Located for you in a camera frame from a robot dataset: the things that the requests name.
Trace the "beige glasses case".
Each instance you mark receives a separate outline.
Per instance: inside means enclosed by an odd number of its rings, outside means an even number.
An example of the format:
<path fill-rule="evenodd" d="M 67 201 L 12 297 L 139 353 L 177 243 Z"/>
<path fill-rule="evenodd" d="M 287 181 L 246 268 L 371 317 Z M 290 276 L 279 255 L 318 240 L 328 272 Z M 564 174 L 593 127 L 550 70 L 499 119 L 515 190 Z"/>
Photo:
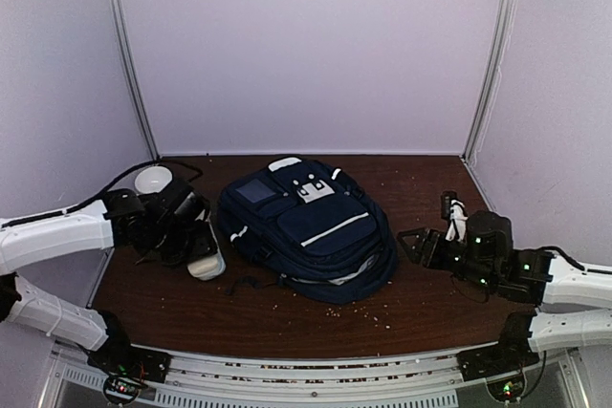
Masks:
<path fill-rule="evenodd" d="M 192 277 L 201 281 L 209 281 L 223 274 L 227 264 L 211 222 L 206 220 L 203 225 L 203 235 L 196 239 L 194 247 L 201 248 L 204 253 L 190 260 L 187 263 L 187 270 Z"/>

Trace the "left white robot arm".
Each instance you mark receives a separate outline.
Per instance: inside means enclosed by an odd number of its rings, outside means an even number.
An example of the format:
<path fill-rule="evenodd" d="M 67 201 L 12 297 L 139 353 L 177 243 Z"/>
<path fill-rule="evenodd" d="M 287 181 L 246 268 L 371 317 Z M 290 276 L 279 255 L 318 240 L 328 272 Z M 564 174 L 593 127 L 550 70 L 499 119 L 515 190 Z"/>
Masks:
<path fill-rule="evenodd" d="M 141 261 L 184 266 L 201 281 L 226 269 L 209 202 L 189 182 L 152 166 L 133 188 L 110 188 L 86 204 L 1 223 L 1 318 L 70 341 L 111 376 L 152 377 L 149 361 L 109 311 L 79 307 L 20 275 L 30 265 L 90 250 L 131 247 Z"/>

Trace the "navy blue backpack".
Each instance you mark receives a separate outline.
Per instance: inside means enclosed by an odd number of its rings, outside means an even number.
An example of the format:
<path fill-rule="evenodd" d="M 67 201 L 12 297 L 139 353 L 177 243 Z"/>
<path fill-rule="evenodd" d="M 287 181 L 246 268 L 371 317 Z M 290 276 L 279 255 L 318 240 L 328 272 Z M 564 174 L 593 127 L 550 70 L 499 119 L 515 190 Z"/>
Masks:
<path fill-rule="evenodd" d="M 383 209 L 341 168 L 321 161 L 286 157 L 228 184 L 216 216 L 240 255 L 319 302 L 367 298 L 398 265 Z"/>

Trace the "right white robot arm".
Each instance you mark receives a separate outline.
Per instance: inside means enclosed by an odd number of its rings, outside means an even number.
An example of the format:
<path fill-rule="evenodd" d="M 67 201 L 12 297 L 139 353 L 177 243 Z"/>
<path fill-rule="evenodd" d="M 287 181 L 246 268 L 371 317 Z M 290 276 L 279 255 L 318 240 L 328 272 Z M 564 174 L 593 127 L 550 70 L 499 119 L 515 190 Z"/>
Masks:
<path fill-rule="evenodd" d="M 554 246 L 514 247 L 511 221 L 490 211 L 443 214 L 445 232 L 398 233 L 408 259 L 526 306 L 511 313 L 498 340 L 457 354 L 462 378 L 475 380 L 535 365 L 546 352 L 611 341 L 611 268 L 580 262 Z"/>

